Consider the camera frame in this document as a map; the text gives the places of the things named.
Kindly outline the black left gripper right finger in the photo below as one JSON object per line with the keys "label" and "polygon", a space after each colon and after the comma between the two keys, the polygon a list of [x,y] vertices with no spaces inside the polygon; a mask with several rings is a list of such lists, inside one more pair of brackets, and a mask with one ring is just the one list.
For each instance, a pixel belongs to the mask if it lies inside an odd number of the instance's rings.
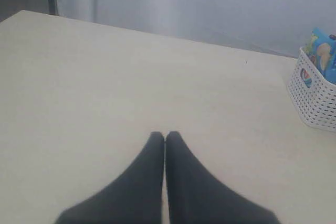
{"label": "black left gripper right finger", "polygon": [[166,145],[166,185],[171,223],[279,223],[276,215],[213,176],[178,131]]}

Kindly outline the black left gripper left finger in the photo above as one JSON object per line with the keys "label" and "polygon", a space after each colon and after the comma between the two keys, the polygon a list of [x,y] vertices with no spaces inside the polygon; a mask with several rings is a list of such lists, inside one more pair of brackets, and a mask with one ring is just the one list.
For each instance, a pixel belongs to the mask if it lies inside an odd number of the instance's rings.
{"label": "black left gripper left finger", "polygon": [[161,223],[164,137],[152,132],[130,166],[107,187],[63,211],[57,223]]}

